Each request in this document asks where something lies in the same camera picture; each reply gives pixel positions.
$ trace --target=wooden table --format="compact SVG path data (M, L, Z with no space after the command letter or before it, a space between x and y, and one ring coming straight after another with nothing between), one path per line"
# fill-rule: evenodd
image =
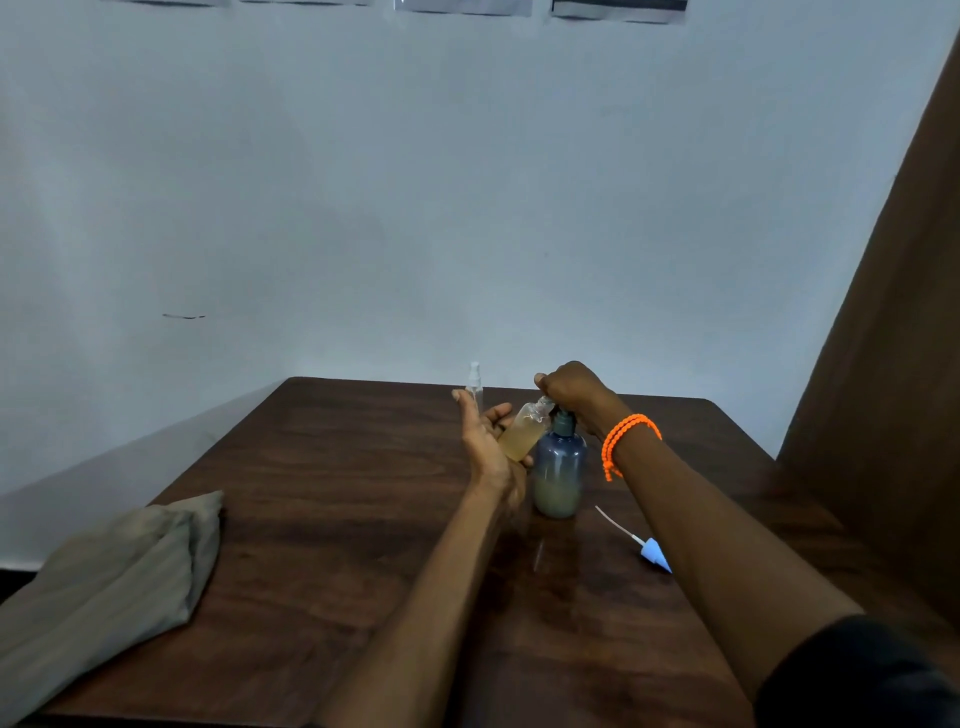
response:
M533 396L488 389L486 401ZM690 465L960 677L953 630L716 405L628 400ZM284 382L157 499L226 492L220 559L192 623L94 671L45 715L302 725L403 599L463 493L457 421L449 387ZM534 516L525 535L501 539L446 725L751 725L674 580L593 509L649 534L622 482L606 483L591 458L575 519Z

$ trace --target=folded fabric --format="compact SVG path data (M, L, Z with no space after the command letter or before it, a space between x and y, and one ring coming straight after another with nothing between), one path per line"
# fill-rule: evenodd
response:
M78 534L0 605L0 726L190 620L220 549L223 497L138 508Z

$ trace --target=small bottle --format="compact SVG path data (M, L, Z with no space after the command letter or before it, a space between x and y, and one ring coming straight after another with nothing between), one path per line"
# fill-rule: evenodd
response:
M577 418L561 409L553 418L553 431L537 443L534 505L552 519L568 519L575 514L584 492L587 441L576 429Z
M553 400L549 397L528 401L520 407L516 419L497 440L503 453L517 463L526 457L549 427L551 409Z
M483 414L483 385L480 383L480 362L470 362L470 376L467 379L467 391L473 395L477 403L477 411Z

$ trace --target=black shirt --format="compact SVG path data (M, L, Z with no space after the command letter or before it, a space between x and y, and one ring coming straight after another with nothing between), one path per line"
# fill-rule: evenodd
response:
M757 728L960 727L960 694L916 647L866 617L798 646L760 687Z

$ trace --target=forearm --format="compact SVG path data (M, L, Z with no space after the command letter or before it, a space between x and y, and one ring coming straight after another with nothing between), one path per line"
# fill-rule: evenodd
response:
M616 402L597 416L604 431L630 413ZM633 427L614 460L684 594L751 699L799 643L862 611L652 430Z
M318 711L324 728L440 723L500 511L495 489L470 485L406 601L330 691Z

